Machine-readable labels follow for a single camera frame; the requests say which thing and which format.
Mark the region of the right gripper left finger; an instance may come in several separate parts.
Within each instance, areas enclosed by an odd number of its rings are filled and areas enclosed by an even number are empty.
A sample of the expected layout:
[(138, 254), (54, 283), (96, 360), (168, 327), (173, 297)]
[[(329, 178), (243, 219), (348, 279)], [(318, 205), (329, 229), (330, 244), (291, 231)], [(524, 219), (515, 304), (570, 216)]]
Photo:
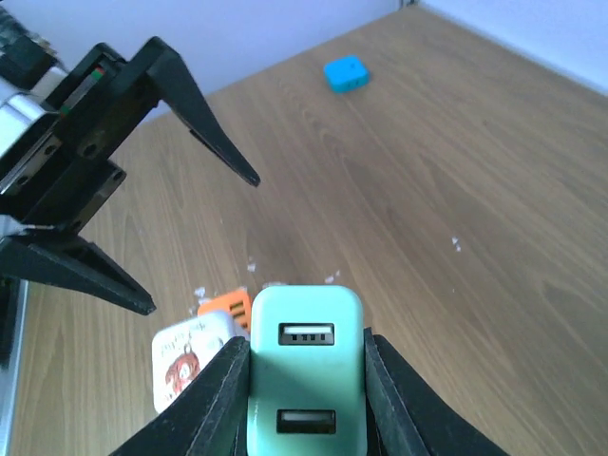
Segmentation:
[(250, 343), (231, 338), (159, 416), (115, 455), (245, 455)]

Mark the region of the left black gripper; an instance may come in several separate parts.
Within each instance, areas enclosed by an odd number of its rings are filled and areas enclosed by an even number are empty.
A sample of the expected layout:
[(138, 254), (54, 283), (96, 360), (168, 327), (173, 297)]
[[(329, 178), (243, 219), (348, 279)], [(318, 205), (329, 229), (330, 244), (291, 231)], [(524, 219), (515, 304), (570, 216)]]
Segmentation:
[[(32, 90), (57, 60), (34, 42), (1, 55), (1, 78)], [(44, 114), (1, 157), (1, 213), (23, 225), (77, 233), (124, 180), (111, 155), (158, 102), (248, 184), (261, 179), (226, 135), (181, 56), (160, 37), (130, 60), (93, 47), (46, 97)], [(1, 238), (1, 274), (96, 296), (149, 315), (151, 294), (96, 244), (25, 230)]]

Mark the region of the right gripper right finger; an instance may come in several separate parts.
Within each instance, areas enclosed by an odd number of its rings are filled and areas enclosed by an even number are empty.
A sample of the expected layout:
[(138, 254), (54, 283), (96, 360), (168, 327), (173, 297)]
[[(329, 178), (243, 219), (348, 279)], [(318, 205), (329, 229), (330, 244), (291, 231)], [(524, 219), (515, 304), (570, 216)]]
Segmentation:
[(388, 339), (364, 330), (369, 455), (507, 453), (451, 408)]

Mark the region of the white tiger charger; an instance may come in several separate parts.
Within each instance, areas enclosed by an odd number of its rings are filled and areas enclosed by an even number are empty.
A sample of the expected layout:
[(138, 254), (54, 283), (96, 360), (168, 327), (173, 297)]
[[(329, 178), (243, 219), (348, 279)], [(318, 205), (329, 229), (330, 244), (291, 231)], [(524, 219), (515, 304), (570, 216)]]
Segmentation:
[(152, 339), (153, 404), (166, 410), (233, 337), (249, 334), (225, 311), (212, 311), (167, 327)]

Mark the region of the green usb charger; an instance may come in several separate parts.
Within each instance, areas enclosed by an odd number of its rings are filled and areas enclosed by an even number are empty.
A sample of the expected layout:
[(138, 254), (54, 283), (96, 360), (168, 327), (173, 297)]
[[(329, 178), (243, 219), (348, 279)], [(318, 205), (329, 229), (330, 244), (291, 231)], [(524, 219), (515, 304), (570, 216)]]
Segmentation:
[(364, 311), (337, 285), (276, 285), (254, 300), (250, 455), (368, 451)]

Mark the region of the orange power strip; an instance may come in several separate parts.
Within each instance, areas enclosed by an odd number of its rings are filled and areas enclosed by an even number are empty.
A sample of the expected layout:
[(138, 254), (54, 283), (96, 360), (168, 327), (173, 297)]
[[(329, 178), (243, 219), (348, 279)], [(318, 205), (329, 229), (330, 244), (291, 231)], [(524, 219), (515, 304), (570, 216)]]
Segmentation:
[(247, 339), (250, 338), (252, 298), (245, 289), (240, 288), (212, 299), (202, 300), (197, 309), (197, 315), (214, 311), (228, 313), (237, 325), (237, 334)]

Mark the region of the blue plug adapter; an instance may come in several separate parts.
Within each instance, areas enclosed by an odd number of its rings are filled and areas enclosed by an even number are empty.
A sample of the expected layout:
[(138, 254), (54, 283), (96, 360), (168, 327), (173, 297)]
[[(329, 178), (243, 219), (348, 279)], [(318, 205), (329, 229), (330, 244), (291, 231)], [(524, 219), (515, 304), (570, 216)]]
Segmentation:
[(328, 87), (335, 93), (345, 93), (365, 86), (371, 79), (371, 73), (355, 55), (327, 63), (323, 73)]

